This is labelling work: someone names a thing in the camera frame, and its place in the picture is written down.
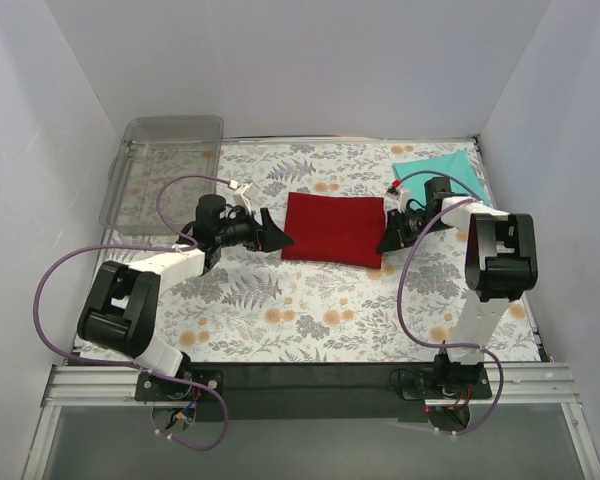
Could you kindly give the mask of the red t shirt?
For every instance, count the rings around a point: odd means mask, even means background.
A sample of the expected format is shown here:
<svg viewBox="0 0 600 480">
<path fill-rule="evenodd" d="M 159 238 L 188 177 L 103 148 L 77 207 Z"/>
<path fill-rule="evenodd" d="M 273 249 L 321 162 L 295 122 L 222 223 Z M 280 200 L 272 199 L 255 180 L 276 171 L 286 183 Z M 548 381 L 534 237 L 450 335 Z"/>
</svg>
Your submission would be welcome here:
<svg viewBox="0 0 600 480">
<path fill-rule="evenodd" d="M 380 197 L 328 197 L 291 192 L 284 232 L 294 244 L 281 258 L 379 269 L 385 231 Z"/>
</svg>

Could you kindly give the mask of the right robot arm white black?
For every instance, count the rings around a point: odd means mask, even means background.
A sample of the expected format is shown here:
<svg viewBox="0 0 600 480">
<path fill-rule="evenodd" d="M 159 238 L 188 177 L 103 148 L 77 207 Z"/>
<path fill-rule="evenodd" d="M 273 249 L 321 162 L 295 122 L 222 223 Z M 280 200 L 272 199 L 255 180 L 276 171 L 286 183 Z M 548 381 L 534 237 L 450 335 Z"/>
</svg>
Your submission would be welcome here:
<svg viewBox="0 0 600 480">
<path fill-rule="evenodd" d="M 464 278 L 469 291 L 460 317 L 444 341 L 408 336 L 436 354 L 430 363 L 389 375 L 404 399 L 436 396 L 459 404 L 472 397 L 490 397 L 484 367 L 490 356 L 487 345 L 506 310 L 538 279 L 532 217 L 494 209 L 472 193 L 456 193 L 455 183 L 446 174 L 433 173 L 424 184 L 424 201 L 413 199 L 399 180 L 387 190 L 397 206 L 386 213 L 378 252 L 407 249 L 412 260 L 429 233 L 455 229 L 467 236 Z"/>
</svg>

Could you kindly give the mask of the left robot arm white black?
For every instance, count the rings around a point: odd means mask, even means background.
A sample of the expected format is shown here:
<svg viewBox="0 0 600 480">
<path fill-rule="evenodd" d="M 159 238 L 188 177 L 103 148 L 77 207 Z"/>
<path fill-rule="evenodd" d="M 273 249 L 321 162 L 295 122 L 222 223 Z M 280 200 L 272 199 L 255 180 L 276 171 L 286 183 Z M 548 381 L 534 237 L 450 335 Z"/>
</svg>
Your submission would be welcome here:
<svg viewBox="0 0 600 480">
<path fill-rule="evenodd" d="M 293 239 L 273 221 L 261 219 L 243 205 L 230 205 L 215 194 L 202 196 L 195 219 L 168 251 L 123 264 L 99 267 L 77 324 L 82 340 L 116 352 L 133 365 L 170 378 L 181 378 L 185 354 L 156 332 L 160 296 L 171 288 L 208 273 L 225 247 L 242 245 L 271 253 L 290 247 Z"/>
</svg>

